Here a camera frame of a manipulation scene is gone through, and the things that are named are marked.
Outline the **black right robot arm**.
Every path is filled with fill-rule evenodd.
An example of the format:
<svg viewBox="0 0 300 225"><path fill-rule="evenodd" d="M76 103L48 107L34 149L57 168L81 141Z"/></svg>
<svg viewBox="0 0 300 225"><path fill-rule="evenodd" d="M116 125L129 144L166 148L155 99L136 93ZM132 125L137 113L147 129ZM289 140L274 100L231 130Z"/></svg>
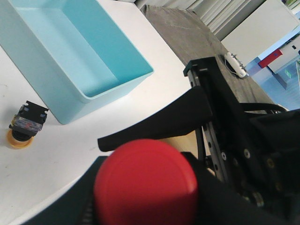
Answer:
<svg viewBox="0 0 300 225"><path fill-rule="evenodd" d="M203 180L203 190L215 187L230 198L247 197L264 209L255 224L297 225L300 222L300 112L216 114L206 125L211 155L199 160L183 156L196 174L212 168L215 178Z"/></svg>

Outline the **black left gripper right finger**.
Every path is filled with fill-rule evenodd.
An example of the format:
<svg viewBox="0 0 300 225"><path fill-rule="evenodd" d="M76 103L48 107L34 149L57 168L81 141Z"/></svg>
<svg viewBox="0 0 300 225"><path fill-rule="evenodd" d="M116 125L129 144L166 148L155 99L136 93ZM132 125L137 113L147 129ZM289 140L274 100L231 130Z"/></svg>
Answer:
<svg viewBox="0 0 300 225"><path fill-rule="evenodd" d="M164 139L186 135L212 119L204 89L195 86L152 116L114 134L98 138L102 152L137 139Z"/></svg>

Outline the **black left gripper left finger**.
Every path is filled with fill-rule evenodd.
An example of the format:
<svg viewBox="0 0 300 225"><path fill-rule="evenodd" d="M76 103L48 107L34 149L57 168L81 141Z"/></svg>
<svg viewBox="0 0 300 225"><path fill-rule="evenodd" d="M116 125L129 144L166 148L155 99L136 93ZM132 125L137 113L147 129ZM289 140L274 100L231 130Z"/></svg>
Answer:
<svg viewBox="0 0 300 225"><path fill-rule="evenodd" d="M25 221L24 225L99 225L94 209L93 187L99 168L107 159L100 156L84 175L60 198Z"/></svg>

